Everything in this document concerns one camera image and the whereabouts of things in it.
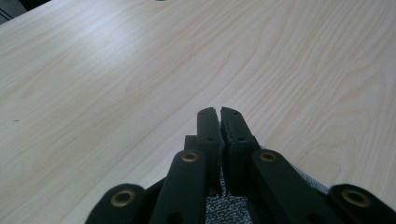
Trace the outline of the grey towel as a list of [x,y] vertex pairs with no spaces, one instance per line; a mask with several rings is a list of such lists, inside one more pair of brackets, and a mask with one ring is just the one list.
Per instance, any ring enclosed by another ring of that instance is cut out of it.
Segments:
[[207,224],[333,224],[321,195],[279,153],[223,152],[224,193],[207,203]]

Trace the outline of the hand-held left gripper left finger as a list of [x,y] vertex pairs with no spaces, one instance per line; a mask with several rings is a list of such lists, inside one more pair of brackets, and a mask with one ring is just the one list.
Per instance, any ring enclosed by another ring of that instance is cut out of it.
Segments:
[[206,195],[209,197],[220,195],[220,155],[223,140],[218,115],[213,107],[198,112],[197,134],[185,137],[184,148],[200,150],[205,154]]

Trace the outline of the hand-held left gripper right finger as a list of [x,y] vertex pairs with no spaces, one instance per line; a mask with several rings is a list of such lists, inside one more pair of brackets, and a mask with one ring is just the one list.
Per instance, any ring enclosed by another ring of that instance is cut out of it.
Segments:
[[220,130],[225,144],[221,164],[226,189],[233,196],[246,196],[250,157],[260,146],[240,112],[223,107],[220,116]]

